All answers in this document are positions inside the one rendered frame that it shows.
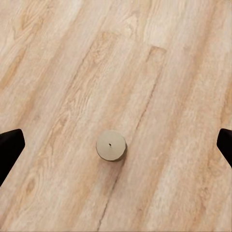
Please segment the pillar candle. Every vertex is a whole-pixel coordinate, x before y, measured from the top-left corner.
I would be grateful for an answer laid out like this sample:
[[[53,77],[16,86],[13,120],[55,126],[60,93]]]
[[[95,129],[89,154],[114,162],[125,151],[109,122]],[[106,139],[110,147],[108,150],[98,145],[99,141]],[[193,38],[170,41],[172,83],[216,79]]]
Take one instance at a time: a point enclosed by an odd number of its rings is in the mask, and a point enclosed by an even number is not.
[[[96,143],[96,150],[100,157],[109,162],[121,161],[128,150],[125,138],[115,130],[103,132]]]

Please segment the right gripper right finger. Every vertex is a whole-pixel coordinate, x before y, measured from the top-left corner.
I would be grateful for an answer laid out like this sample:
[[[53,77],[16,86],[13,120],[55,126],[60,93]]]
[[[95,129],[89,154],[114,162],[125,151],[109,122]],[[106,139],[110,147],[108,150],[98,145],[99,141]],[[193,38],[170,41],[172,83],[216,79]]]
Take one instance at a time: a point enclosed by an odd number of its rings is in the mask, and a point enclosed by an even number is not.
[[[222,128],[217,138],[217,146],[232,167],[232,130]]]

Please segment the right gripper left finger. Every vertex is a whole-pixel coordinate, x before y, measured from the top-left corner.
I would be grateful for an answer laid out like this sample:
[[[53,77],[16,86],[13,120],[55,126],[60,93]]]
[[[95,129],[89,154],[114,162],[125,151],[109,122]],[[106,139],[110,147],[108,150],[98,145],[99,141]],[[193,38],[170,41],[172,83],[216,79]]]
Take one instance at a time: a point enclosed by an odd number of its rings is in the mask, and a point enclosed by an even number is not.
[[[21,129],[0,134],[0,186],[25,147]]]

